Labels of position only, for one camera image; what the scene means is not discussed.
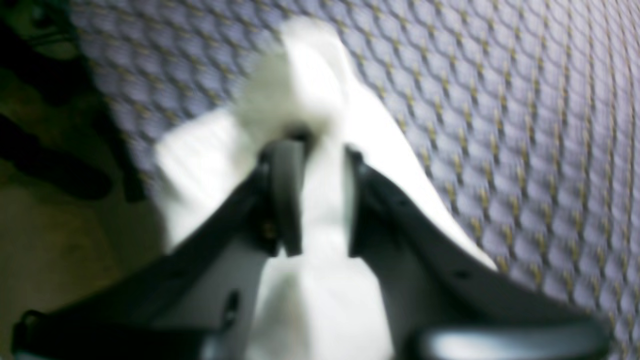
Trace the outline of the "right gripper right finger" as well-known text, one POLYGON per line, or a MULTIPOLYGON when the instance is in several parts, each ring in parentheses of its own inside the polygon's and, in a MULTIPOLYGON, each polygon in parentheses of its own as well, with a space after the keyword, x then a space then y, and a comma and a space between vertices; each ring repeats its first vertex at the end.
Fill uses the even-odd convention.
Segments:
POLYGON ((381 288, 399 360, 601 360, 596 316, 489 269, 445 235, 391 180, 345 150, 354 177, 349 255, 381 288))

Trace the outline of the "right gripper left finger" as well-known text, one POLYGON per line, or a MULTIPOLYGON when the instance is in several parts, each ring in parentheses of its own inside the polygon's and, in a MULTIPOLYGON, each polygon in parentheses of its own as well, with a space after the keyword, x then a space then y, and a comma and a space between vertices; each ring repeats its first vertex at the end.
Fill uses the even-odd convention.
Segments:
POLYGON ((241 360, 263 267, 302 252, 306 144, 267 145, 247 178, 173 253, 14 326, 16 360, 241 360))

